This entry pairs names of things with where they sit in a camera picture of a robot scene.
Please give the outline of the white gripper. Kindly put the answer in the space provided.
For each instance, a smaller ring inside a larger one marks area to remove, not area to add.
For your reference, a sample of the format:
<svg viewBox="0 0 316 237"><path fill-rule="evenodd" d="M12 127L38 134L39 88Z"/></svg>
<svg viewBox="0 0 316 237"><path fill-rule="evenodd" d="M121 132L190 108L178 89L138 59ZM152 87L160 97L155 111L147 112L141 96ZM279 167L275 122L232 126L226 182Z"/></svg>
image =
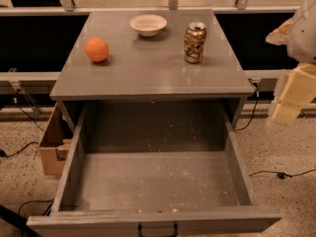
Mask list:
<svg viewBox="0 0 316 237"><path fill-rule="evenodd" d="M289 126L316 98L316 0L305 0L292 19L266 37L274 45L287 44L287 54L299 62L283 70L276 81L267 126Z"/></svg>

